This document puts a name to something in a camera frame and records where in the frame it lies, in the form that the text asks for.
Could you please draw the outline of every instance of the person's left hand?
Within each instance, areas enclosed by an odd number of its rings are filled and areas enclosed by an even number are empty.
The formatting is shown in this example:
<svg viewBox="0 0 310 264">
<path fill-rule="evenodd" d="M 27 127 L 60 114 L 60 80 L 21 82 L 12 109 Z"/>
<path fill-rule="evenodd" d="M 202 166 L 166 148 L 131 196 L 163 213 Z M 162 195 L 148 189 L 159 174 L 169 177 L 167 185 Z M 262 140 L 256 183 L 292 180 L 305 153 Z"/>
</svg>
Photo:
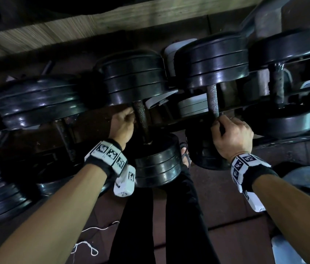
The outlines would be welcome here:
<svg viewBox="0 0 310 264">
<path fill-rule="evenodd" d="M 135 115 L 131 107 L 112 116 L 109 138 L 118 142 L 122 146 L 122 150 L 126 148 L 126 143 L 133 135 L 134 120 Z"/>
</svg>

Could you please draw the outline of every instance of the black pants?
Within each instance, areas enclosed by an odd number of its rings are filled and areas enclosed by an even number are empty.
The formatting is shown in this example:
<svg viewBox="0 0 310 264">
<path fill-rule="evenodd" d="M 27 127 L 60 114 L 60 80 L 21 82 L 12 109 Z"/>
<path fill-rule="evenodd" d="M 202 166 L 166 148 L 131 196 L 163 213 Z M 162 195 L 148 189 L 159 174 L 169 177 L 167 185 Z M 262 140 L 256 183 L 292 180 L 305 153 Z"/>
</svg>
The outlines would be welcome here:
<svg viewBox="0 0 310 264">
<path fill-rule="evenodd" d="M 167 193 L 167 264 L 219 263 L 188 168 L 183 165 L 162 188 Z M 124 208 L 109 257 L 109 264 L 121 263 L 155 264 L 152 189 L 136 188 Z"/>
</svg>

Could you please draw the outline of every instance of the wooden board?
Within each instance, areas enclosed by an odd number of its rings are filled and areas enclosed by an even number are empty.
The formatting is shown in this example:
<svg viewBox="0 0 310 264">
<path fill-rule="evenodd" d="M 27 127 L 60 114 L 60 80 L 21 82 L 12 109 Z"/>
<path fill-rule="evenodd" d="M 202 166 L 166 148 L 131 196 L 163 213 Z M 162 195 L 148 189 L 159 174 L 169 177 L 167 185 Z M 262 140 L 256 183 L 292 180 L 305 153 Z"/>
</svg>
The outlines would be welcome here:
<svg viewBox="0 0 310 264">
<path fill-rule="evenodd" d="M 0 32 L 0 57 L 118 30 L 136 30 L 256 5 L 261 0 L 153 0 Z"/>
</svg>

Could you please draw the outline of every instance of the sandal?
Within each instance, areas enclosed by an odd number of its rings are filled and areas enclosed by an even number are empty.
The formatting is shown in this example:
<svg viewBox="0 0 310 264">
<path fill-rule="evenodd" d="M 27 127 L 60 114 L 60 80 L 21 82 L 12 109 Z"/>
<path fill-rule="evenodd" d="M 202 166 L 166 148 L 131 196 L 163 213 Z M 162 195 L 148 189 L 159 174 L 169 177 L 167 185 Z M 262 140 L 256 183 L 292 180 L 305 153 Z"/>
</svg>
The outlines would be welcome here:
<svg viewBox="0 0 310 264">
<path fill-rule="evenodd" d="M 188 165 L 188 169 L 189 169 L 192 160 L 191 160 L 190 157 L 189 157 L 188 144 L 187 144 L 186 142 L 181 142 L 181 143 L 179 144 L 179 147 L 180 147 L 181 150 L 182 150 L 182 148 L 184 148 L 184 147 L 186 148 L 185 153 L 182 155 L 182 160 L 183 160 L 184 157 L 187 158 L 188 163 L 189 163 L 189 165 Z"/>
</svg>

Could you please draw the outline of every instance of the foot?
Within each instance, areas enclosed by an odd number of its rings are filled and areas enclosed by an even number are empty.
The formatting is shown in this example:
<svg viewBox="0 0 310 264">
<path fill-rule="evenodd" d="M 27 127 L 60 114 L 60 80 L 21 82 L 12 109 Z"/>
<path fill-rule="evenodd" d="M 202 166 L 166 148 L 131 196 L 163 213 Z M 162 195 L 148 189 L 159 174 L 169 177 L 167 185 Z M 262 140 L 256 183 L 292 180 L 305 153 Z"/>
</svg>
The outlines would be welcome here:
<svg viewBox="0 0 310 264">
<path fill-rule="evenodd" d="M 188 154 L 188 151 L 186 147 L 183 147 L 181 149 L 182 161 L 183 161 L 183 164 L 186 165 L 187 168 L 189 168 L 189 164 L 192 163 L 192 161 L 190 160 L 190 163 L 188 162 L 188 158 L 184 155 L 185 153 Z"/>
</svg>

